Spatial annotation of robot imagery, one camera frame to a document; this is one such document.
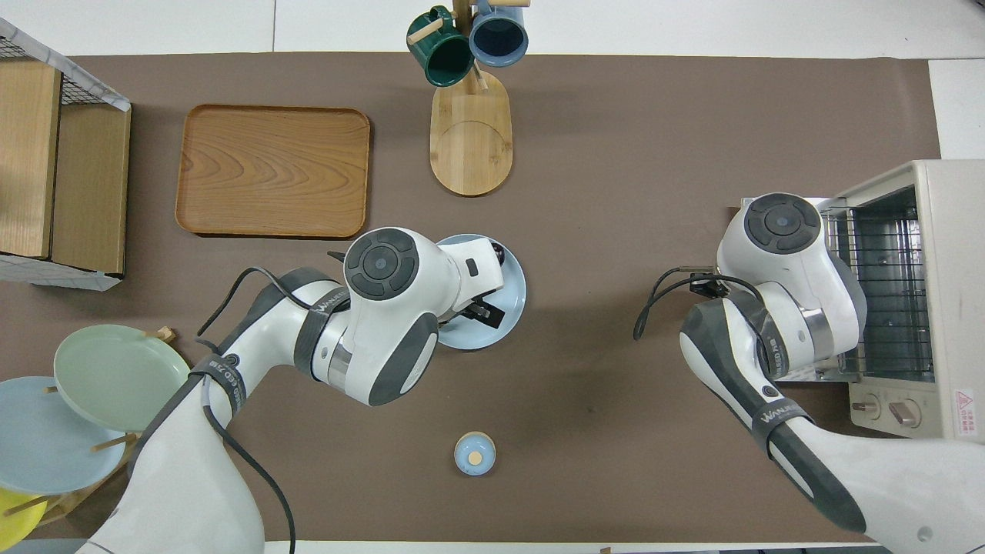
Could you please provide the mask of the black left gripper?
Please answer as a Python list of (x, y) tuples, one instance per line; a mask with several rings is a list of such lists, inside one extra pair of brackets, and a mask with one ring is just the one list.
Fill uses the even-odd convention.
[(482, 297), (477, 297), (471, 299), (467, 305), (462, 306), (460, 311), (454, 311), (444, 315), (440, 319), (441, 329), (454, 318), (478, 320), (482, 324), (500, 324), (503, 321), (503, 310), (488, 304), (488, 302), (484, 302)]

